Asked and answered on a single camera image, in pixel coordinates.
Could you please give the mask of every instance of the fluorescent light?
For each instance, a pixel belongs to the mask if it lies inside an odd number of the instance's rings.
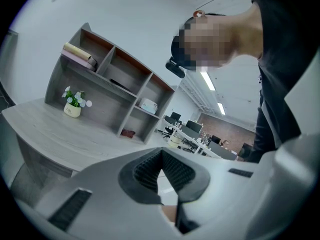
[[[214,87],[214,84],[211,82],[211,79],[210,79],[208,73],[207,72],[201,72],[201,75],[202,75],[203,79],[205,80],[206,84],[208,85],[209,89],[211,91],[215,91],[216,89]]]
[[[218,103],[218,106],[219,106],[219,109],[220,109],[220,111],[221,111],[221,114],[222,114],[222,115],[226,115],[225,110],[224,110],[224,106],[222,106],[221,103]]]

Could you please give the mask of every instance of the shelf unit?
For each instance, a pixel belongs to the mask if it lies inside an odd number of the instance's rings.
[[[97,60],[96,72],[60,55],[44,102],[63,109],[66,100],[61,96],[67,86],[73,92],[84,91],[84,99],[91,100],[93,105],[81,110],[80,119],[92,120],[118,137],[123,129],[135,131],[134,139],[147,143],[175,90],[120,47],[92,32],[88,23],[69,43]],[[138,107],[142,98],[157,103],[155,114]]]

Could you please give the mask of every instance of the white flower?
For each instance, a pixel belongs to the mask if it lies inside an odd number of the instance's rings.
[[[89,107],[89,108],[90,108],[90,107],[92,106],[92,102],[91,102],[91,100],[87,100],[87,101],[86,101],[86,105],[87,105],[87,107]]]
[[[81,108],[84,108],[86,106],[86,100],[83,99],[82,102],[79,104]]]

